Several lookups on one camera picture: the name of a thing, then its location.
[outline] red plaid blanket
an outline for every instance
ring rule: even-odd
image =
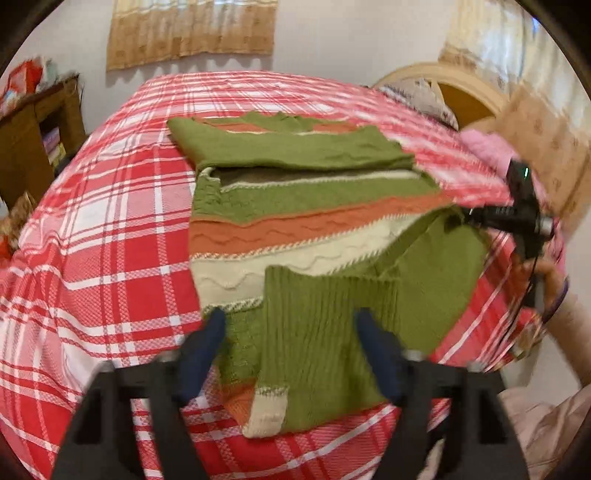
[[[143,85],[97,129],[52,185],[0,271],[0,430],[37,478],[51,474],[83,387],[100,362],[148,362],[198,329],[187,228],[194,173],[168,137],[172,116],[285,112],[375,124],[463,205],[507,202],[503,181],[449,129],[381,93],[278,73],[196,73]],[[554,244],[555,252],[562,241]],[[434,359],[493,365],[505,355],[509,236],[494,237],[466,313]],[[518,331],[531,316],[524,314]],[[142,460],[160,478],[149,412],[134,404]],[[446,413],[436,405],[433,423]],[[184,416],[213,479],[369,475],[395,422],[371,411],[302,434],[247,440],[222,408],[215,372]]]

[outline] folded sweater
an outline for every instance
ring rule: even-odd
[[[431,352],[470,300],[485,240],[372,127],[257,113],[169,126],[198,170],[191,273],[203,315],[228,315],[217,365],[243,434],[383,402],[355,310]]]

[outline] sheer curtain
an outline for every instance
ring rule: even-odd
[[[591,100],[549,33],[513,0],[458,0],[440,61],[509,95],[495,130],[534,168],[571,235],[591,204]]]
[[[271,54],[277,0],[115,0],[107,70],[201,52]]]

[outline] headboard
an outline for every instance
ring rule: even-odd
[[[397,80],[424,78],[456,115],[461,128],[497,116],[509,98],[480,77],[441,63],[416,63],[389,73],[374,88]]]

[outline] bracelet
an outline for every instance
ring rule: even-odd
[[[546,310],[544,312],[544,314],[542,315],[542,324],[548,323],[550,321],[550,319],[554,316],[556,311],[560,308],[560,306],[562,305],[562,302],[564,302],[564,299],[566,298],[566,294],[569,292],[569,287],[570,287],[570,280],[568,277],[566,277],[564,279],[564,287],[562,288],[562,292],[560,293],[558,298],[554,301],[552,306],[548,310]]]

